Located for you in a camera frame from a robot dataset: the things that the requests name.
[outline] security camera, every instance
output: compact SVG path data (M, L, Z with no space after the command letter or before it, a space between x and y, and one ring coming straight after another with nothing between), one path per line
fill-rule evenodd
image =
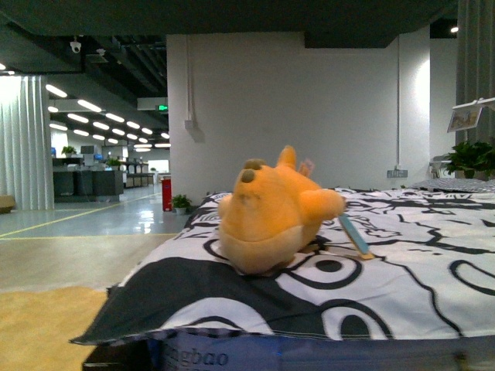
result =
M80 52L80 43L76 40L70 42L70 47L72 48L72 51L74 53L79 53Z

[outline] yellow floor line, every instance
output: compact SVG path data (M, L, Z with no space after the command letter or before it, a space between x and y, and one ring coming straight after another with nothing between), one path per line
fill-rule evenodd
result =
M0 238L5 237L5 236L10 236L11 234L17 234L17 233L26 232L27 230L34 230L34 229L40 228L42 226L49 226L50 224L54 224L54 223L58 223L58 222L63 222L65 220L70 220L70 219L78 218L80 216L85 216L85 215L88 215L88 214L96 213L98 211L108 210L108 209L111 209L111 208L114 208L114 207L117 207L117 206L122 206L122 205L124 205L126 203L131 203L133 201L139 201L140 199L147 199L148 197L153 197L153 196L156 196L156 195L159 195L159 193L154 193L152 195L140 197L138 199L130 199L130 200L124 201L122 203L116 203L114 205L102 207L101 209L92 209L92 210L86 211L85 213L76 214L76 215L72 215L72 216L66 216L65 218L61 218L61 219L57 219L57 220L52 220L51 222L37 224L35 226L28 226L27 228L23 228L21 230L13 230L12 232L7 232L7 233L0 234Z
M143 237L143 236L163 236L163 237L173 237L177 233L147 233L147 234L100 234L93 236L53 236L53 237L8 237L0 238L0 241L13 241L13 240L55 240L63 238L98 238L98 237Z

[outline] electrical socket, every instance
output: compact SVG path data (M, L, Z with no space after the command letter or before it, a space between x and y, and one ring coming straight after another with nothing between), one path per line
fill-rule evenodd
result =
M407 178L407 170L387 170L387 178Z

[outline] plush toy ear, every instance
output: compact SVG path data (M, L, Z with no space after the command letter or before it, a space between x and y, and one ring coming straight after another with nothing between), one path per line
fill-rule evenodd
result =
M313 164L312 161L307 158L306 160L304 160L304 162L301 162L301 165L299 166L299 174L305 176L306 178L309 178L314 168L315 164Z
M277 166L281 165L288 166L292 170L295 170L295 149L290 145L286 145L278 157Z

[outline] white curtain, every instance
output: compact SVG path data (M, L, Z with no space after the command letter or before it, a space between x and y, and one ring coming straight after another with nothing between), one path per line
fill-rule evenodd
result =
M0 77L0 195L20 210L53 209L50 114L43 77Z
M495 97L495 1L459 0L457 104ZM458 131L456 141L493 141L495 112L484 108L478 126Z

